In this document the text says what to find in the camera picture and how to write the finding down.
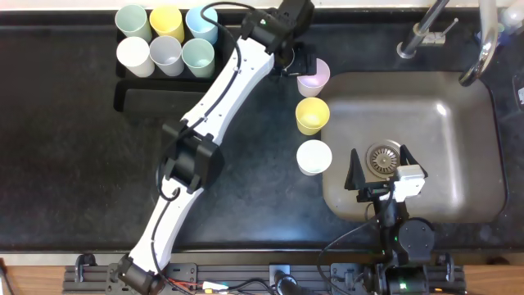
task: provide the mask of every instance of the pink cup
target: pink cup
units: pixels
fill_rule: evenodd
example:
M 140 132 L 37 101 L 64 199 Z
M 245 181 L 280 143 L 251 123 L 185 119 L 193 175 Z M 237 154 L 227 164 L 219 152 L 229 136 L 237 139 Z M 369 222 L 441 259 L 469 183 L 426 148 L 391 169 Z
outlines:
M 317 58 L 316 75 L 304 75 L 296 78 L 298 92 L 306 98 L 315 98 L 329 81 L 330 74 L 328 64 L 320 58 Z

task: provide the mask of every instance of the white cup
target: white cup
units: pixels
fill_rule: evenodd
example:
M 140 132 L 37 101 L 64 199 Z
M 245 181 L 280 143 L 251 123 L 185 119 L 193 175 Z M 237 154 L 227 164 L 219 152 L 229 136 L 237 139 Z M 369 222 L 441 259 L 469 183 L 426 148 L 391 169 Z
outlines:
M 149 51 L 151 59 L 166 75 L 175 77 L 182 73 L 182 45 L 175 37 L 155 38 L 149 46 Z
M 127 37 L 140 37 L 151 42 L 151 26 L 147 21 L 146 11 L 139 5 L 131 4 L 116 12 L 115 23 Z
M 204 39 L 211 44 L 215 44 L 219 37 L 219 28 L 201 17 L 200 14 L 202 8 L 204 7 L 194 7 L 187 12 L 187 27 L 189 30 L 191 30 L 193 37 Z M 218 21 L 219 19 L 219 15 L 216 13 L 216 10 L 211 7 L 204 11 L 204 16 L 214 21 Z
M 324 172 L 331 165 L 332 158 L 329 146 L 316 139 L 302 143 L 296 151 L 300 171 L 308 176 Z
M 182 48 L 182 59 L 197 78 L 210 78 L 215 72 L 215 49 L 204 39 L 191 39 Z
M 298 92 L 306 98 L 316 98 L 329 81 L 330 74 L 328 64 L 317 58 L 317 74 L 296 77 Z
M 128 37 L 116 48 L 116 58 L 138 77 L 148 77 L 155 71 L 155 64 L 149 57 L 149 45 L 140 37 Z

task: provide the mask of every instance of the drain strainer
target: drain strainer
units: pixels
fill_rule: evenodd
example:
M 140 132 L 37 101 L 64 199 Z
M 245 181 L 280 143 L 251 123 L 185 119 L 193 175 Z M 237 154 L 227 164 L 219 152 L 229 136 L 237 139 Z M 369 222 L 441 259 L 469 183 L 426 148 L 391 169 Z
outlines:
M 400 145 L 392 140 L 373 144 L 366 154 L 369 170 L 380 178 L 391 177 L 400 164 L 399 149 Z

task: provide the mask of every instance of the sink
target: sink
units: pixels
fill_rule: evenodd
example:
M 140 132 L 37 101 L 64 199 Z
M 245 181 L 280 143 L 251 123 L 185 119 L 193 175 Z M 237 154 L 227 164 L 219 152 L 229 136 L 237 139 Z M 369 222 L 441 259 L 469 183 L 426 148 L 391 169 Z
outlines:
M 364 220 L 366 203 L 344 190 L 356 148 L 368 182 L 384 180 L 405 144 L 429 174 L 409 214 L 431 222 L 487 222 L 503 209 L 504 176 L 490 92 L 480 81 L 459 84 L 453 72 L 345 73 L 321 98 L 331 117 L 322 140 L 332 149 L 323 196 L 339 217 Z

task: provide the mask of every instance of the plastic cup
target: plastic cup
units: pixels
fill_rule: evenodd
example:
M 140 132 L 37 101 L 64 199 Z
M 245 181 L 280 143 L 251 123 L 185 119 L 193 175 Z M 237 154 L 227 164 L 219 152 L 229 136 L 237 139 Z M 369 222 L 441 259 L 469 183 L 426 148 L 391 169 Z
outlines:
M 320 98 L 304 98 L 296 106 L 295 116 L 298 130 L 313 135 L 329 121 L 329 107 Z
M 204 7 L 194 7 L 187 12 L 186 25 L 191 30 L 193 37 L 215 44 L 219 38 L 219 28 L 201 17 L 202 8 Z M 211 7 L 206 9 L 204 15 L 214 21 L 219 19 L 216 10 Z
M 204 39 L 191 39 L 182 48 L 182 59 L 197 78 L 210 78 L 215 72 L 215 50 Z
M 116 48 L 116 58 L 138 77 L 148 77 L 155 71 L 155 64 L 149 57 L 149 45 L 139 37 L 128 37 Z
M 180 43 L 183 42 L 182 13 L 175 5 L 157 7 L 149 16 L 149 22 L 159 36 L 175 37 Z
M 139 37 L 151 42 L 151 27 L 147 22 L 147 13 L 139 5 L 131 4 L 116 12 L 115 23 L 127 37 Z
M 303 75 L 296 78 L 298 92 L 306 98 L 316 97 L 329 81 L 330 74 L 328 64 L 320 58 L 317 58 L 316 75 Z
M 324 172 L 333 159 L 331 149 L 320 140 L 308 140 L 296 151 L 296 161 L 300 171 L 308 176 Z
M 151 42 L 149 55 L 156 65 L 168 76 L 182 74 L 182 45 L 171 36 L 160 36 Z

